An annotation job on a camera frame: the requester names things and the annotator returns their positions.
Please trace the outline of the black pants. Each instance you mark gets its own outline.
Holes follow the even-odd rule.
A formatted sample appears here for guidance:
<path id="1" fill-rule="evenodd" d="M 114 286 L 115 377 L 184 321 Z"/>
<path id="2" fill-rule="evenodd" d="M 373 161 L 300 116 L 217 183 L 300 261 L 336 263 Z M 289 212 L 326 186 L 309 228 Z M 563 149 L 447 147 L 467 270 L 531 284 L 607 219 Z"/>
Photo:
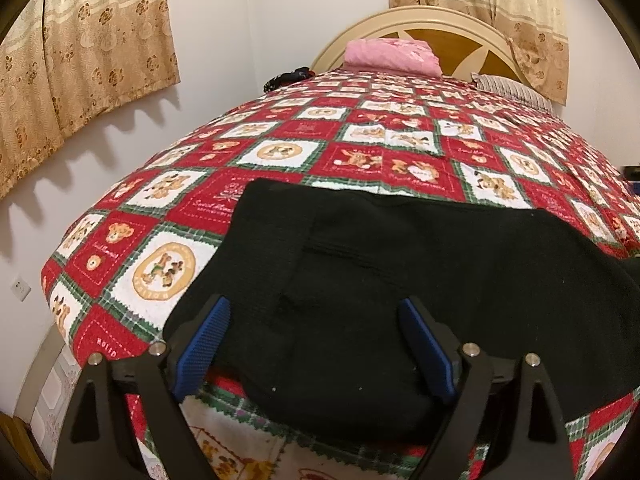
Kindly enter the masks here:
<path id="1" fill-rule="evenodd" d="M 566 419 L 639 383 L 639 263 L 542 209 L 257 179 L 215 255 L 167 319 L 231 304 L 222 366 L 275 422 L 328 441 L 428 440 L 437 373 L 397 321 L 416 297 L 491 356 L 534 352 Z"/>

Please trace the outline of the brown wooden furniture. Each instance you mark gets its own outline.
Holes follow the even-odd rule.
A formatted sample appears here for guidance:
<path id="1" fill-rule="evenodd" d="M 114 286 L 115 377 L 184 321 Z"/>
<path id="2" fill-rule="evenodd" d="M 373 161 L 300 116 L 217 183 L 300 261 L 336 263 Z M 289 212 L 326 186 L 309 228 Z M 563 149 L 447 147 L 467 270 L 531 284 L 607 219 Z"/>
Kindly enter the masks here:
<path id="1" fill-rule="evenodd" d="M 0 414 L 2 479 L 46 480 L 52 469 L 24 420 Z"/>

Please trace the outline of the red teddy bear bedspread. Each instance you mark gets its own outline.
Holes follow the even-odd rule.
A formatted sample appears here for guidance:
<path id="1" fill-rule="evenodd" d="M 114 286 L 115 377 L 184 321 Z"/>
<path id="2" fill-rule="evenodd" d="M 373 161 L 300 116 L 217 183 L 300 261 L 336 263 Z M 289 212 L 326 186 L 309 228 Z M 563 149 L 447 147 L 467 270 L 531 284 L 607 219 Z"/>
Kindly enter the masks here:
<path id="1" fill-rule="evenodd" d="M 374 195 L 542 209 L 607 254 L 639 262 L 639 200 L 554 115 L 451 77 L 332 70 L 197 128 L 116 183 L 42 270 L 65 343 L 85 366 L 140 356 L 226 236 L 257 179 Z M 271 420 L 218 360 L 180 410 L 215 479 L 414 479 L 418 444 L 336 443 Z M 167 478 L 139 397 L 127 396 L 149 478 Z M 563 416 L 574 476 L 639 474 L 639 384 Z"/>

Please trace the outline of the striped grey pillow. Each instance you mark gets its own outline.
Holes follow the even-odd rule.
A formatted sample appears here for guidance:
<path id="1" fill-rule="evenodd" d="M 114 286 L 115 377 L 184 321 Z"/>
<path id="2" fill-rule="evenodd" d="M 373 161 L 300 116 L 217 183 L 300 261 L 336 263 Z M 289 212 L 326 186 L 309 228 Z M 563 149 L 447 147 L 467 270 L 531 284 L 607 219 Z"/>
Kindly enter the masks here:
<path id="1" fill-rule="evenodd" d="M 475 84 L 475 87 L 480 91 L 495 93 L 497 96 L 502 96 L 503 98 L 529 106 L 535 110 L 541 110 L 547 113 L 553 112 L 551 102 L 537 91 L 526 86 L 526 84 L 496 75 L 472 73 L 471 77 L 472 83 Z"/>

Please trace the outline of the pink folded blanket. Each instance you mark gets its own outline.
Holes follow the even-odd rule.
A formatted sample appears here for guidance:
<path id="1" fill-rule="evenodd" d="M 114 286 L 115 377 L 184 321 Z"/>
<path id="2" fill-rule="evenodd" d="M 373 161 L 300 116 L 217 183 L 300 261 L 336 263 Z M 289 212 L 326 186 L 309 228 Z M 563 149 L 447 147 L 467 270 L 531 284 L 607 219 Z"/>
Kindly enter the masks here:
<path id="1" fill-rule="evenodd" d="M 343 67 L 414 76 L 442 76 L 439 58 L 431 46 L 426 41 L 413 39 L 369 38 L 349 41 Z"/>

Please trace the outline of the cream wooden headboard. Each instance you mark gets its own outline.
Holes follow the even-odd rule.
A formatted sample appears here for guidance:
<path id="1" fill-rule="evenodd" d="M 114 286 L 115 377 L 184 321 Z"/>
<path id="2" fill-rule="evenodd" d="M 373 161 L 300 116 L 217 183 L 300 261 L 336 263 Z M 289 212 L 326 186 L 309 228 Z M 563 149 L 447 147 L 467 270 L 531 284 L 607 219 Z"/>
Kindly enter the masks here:
<path id="1" fill-rule="evenodd" d="M 311 69 L 334 70 L 343 64 L 350 40 L 380 37 L 427 42 L 442 72 L 460 80 L 470 81 L 478 73 L 527 82 L 506 36 L 478 18 L 440 6 L 400 6 L 364 18 L 331 41 Z"/>

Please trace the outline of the dark patterned cloth bundle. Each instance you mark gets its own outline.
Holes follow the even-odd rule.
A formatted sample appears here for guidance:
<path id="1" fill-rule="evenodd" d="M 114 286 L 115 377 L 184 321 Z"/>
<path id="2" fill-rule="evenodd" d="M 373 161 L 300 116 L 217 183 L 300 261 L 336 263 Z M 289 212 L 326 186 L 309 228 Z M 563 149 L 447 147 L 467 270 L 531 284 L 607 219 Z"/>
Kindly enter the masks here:
<path id="1" fill-rule="evenodd" d="M 264 84 L 262 91 L 265 93 L 273 92 L 290 84 L 297 84 L 298 82 L 314 78 L 314 76 L 316 76 L 316 73 L 308 66 L 299 67 L 296 68 L 296 70 L 292 70 L 292 72 L 286 72 L 272 77 Z"/>

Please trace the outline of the beige floral left curtain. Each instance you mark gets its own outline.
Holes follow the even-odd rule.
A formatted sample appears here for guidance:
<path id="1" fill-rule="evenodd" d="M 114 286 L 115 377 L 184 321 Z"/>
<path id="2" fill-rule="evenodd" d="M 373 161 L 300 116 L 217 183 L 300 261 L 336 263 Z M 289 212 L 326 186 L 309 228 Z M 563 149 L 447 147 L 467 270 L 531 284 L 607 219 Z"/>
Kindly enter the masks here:
<path id="1" fill-rule="evenodd" d="M 1 45 L 1 192 L 94 118 L 179 80 L 167 0 L 30 0 Z"/>

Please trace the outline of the white wall socket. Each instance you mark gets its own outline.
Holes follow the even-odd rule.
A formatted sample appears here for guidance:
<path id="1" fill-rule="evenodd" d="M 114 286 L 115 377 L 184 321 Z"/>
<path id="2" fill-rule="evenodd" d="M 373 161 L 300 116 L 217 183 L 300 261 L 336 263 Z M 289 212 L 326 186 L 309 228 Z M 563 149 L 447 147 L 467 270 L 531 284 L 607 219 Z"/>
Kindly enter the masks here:
<path id="1" fill-rule="evenodd" d="M 24 302 L 32 288 L 22 278 L 16 278 L 11 285 L 11 290 L 19 302 Z"/>

